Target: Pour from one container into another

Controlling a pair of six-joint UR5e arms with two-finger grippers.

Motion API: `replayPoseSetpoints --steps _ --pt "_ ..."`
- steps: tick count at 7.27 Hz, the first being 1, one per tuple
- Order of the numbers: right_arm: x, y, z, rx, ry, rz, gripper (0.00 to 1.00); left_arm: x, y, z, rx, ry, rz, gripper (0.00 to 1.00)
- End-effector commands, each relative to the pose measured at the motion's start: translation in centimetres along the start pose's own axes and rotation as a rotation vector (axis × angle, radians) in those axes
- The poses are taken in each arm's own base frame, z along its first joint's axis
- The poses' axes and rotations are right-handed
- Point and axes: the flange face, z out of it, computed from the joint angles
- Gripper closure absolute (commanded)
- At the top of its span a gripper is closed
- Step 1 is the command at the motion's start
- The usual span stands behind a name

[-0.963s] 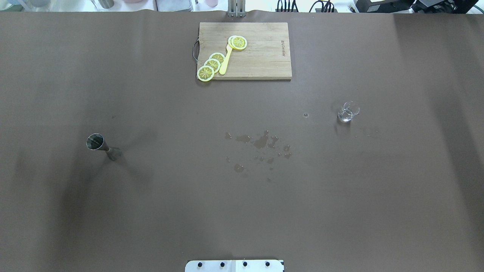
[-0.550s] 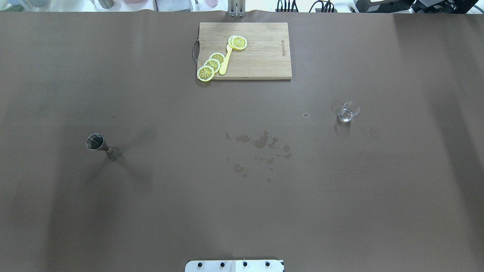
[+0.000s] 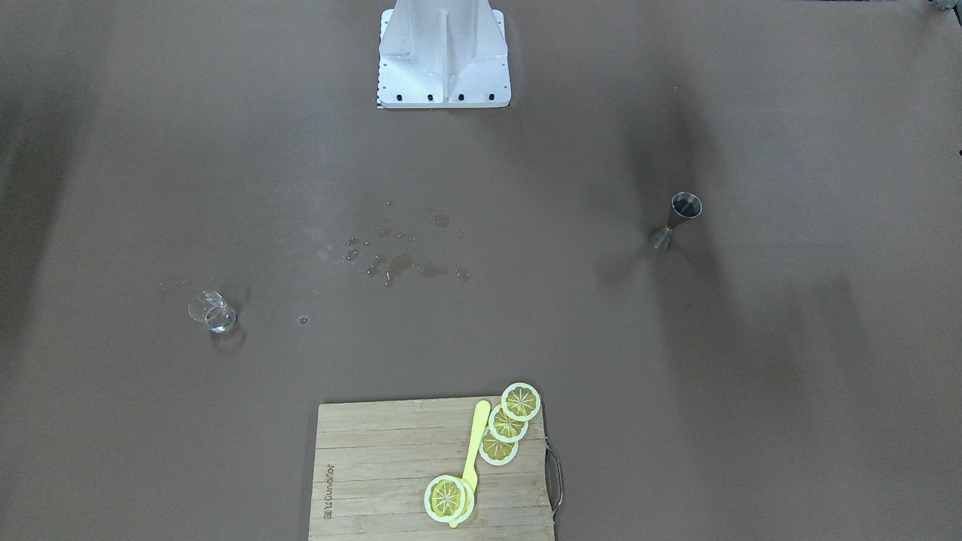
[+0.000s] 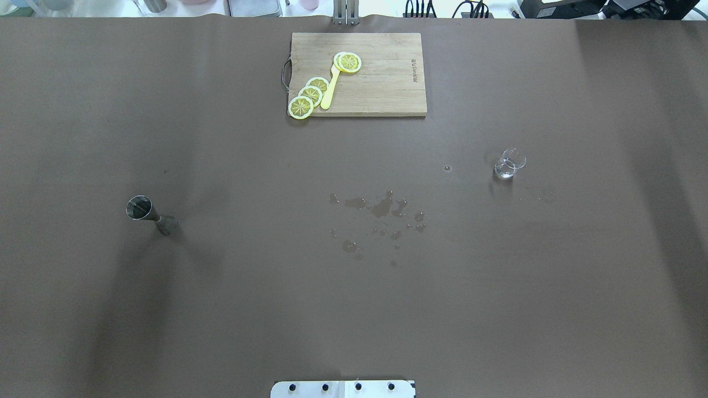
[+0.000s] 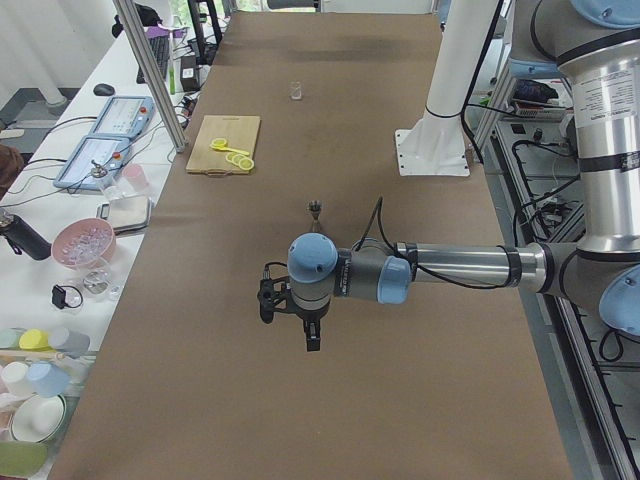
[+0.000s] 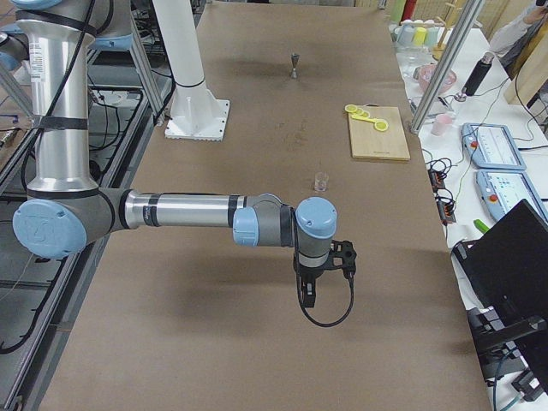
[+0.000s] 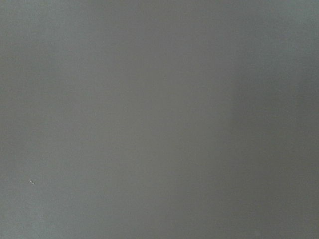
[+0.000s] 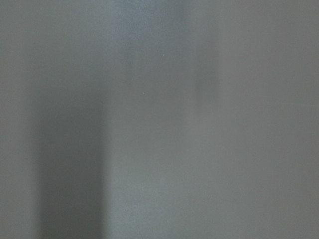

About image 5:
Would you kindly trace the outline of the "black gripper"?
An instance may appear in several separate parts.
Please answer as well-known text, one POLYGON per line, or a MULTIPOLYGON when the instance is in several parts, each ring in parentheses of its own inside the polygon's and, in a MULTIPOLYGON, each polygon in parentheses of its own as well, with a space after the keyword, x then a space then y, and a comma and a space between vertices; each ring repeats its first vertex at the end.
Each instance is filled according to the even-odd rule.
POLYGON ((328 313, 330 301, 322 306, 301 307, 294 301, 288 277, 263 278, 257 293, 261 320, 271 324, 276 313, 295 314, 303 321, 306 351, 321 348, 321 319, 328 313))

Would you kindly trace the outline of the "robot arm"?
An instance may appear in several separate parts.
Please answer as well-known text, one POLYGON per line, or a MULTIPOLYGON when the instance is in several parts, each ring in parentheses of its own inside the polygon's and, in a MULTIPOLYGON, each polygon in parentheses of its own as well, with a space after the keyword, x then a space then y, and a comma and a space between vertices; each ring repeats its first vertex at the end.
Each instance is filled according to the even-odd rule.
POLYGON ((400 304, 412 282, 479 290, 525 287, 563 298, 608 326, 639 331, 639 5, 635 1, 520 1, 512 58, 552 62, 571 84, 583 189, 575 243, 471 247, 363 236, 339 249, 326 236, 293 241, 287 275, 265 275, 260 316, 293 314, 306 347, 336 297, 400 304))

